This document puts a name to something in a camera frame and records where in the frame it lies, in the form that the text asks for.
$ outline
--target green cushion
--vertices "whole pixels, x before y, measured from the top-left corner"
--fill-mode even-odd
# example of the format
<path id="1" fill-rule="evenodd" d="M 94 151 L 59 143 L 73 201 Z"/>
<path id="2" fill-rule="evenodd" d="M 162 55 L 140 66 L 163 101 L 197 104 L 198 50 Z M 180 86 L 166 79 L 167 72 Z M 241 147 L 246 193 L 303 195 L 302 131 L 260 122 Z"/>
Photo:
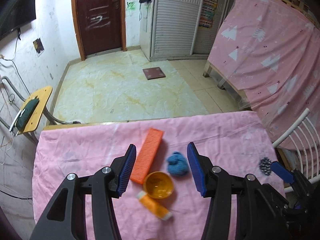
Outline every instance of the green cushion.
<path id="1" fill-rule="evenodd" d="M 23 114 L 17 119 L 16 128 L 21 131 L 27 125 L 33 111 L 36 109 L 36 106 L 39 103 L 39 98 L 31 99 L 26 106 L 24 107 L 25 111 Z"/>

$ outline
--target orange sponge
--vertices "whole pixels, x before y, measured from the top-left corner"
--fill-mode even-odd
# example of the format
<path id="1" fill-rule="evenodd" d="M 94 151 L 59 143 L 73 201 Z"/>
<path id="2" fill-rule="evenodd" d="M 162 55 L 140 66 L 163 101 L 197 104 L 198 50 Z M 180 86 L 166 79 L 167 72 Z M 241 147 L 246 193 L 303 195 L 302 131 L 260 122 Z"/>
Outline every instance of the orange sponge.
<path id="1" fill-rule="evenodd" d="M 153 159 L 156 156 L 164 131 L 150 128 L 147 137 L 141 147 L 139 155 L 134 163 L 130 179 L 143 184 Z"/>

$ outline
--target orange bowl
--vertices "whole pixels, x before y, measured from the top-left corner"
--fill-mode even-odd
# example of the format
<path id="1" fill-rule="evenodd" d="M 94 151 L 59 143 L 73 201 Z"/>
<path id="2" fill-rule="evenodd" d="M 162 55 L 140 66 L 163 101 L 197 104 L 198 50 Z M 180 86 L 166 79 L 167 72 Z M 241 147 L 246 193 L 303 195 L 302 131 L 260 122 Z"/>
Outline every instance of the orange bowl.
<path id="1" fill-rule="evenodd" d="M 173 192 L 173 182 L 164 172 L 156 171 L 146 176 L 143 182 L 143 190 L 151 198 L 166 198 Z"/>

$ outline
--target chair seat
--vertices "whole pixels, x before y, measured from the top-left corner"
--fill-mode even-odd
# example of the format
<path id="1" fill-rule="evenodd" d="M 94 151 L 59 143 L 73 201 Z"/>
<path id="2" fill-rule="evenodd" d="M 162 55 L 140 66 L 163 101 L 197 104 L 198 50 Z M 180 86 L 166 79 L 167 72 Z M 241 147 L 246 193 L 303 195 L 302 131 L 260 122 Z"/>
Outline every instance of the chair seat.
<path id="1" fill-rule="evenodd" d="M 39 122 L 41 120 L 42 113 L 44 111 L 44 108 L 49 100 L 49 97 L 52 93 L 52 87 L 46 86 L 41 89 L 38 89 L 37 91 L 33 92 L 27 100 L 23 103 L 20 110 L 23 110 L 23 108 L 27 105 L 27 103 L 35 98 L 39 98 L 39 103 L 36 106 L 36 109 L 33 111 L 32 115 L 30 116 L 30 119 L 28 123 L 26 124 L 25 128 L 22 131 L 19 131 L 18 134 L 23 134 L 26 132 L 33 132 L 38 128 Z"/>

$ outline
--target pink bedsheet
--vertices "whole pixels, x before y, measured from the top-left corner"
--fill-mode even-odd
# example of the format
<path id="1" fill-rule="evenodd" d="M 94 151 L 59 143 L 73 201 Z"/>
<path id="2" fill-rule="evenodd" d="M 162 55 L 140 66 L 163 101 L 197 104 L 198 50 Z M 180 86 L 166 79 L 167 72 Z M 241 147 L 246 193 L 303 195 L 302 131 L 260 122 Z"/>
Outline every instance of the pink bedsheet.
<path id="1" fill-rule="evenodd" d="M 235 0 L 208 60 L 245 91 L 272 141 L 306 107 L 320 132 L 320 31 L 299 11 L 280 0 Z M 281 146 L 295 149 L 289 139 Z"/>
<path id="2" fill-rule="evenodd" d="M 236 176 L 253 173 L 260 183 L 270 183 L 284 195 L 282 180 L 259 169 L 264 157 L 276 160 L 270 139 L 255 112 L 235 112 L 205 116 L 117 123 L 72 129 L 43 131 L 36 151 L 32 179 L 33 208 L 38 221 L 42 211 L 63 179 L 71 172 L 79 177 L 94 174 L 124 155 L 130 143 L 139 152 L 149 127 L 164 130 L 163 141 L 151 171 L 166 171 L 166 158 L 174 151 L 186 156 L 187 144 L 193 141 L 201 155 L 208 156 Z M 175 191 L 161 203 L 173 218 L 162 221 L 145 209 L 135 198 L 141 185 L 129 181 L 127 191 L 113 200 L 123 240 L 197 240 L 201 239 L 207 217 L 209 198 L 197 192 L 191 173 L 173 178 Z M 236 212 L 233 212 L 229 239 L 235 238 Z M 86 203 L 88 240 L 93 240 L 90 199 Z"/>

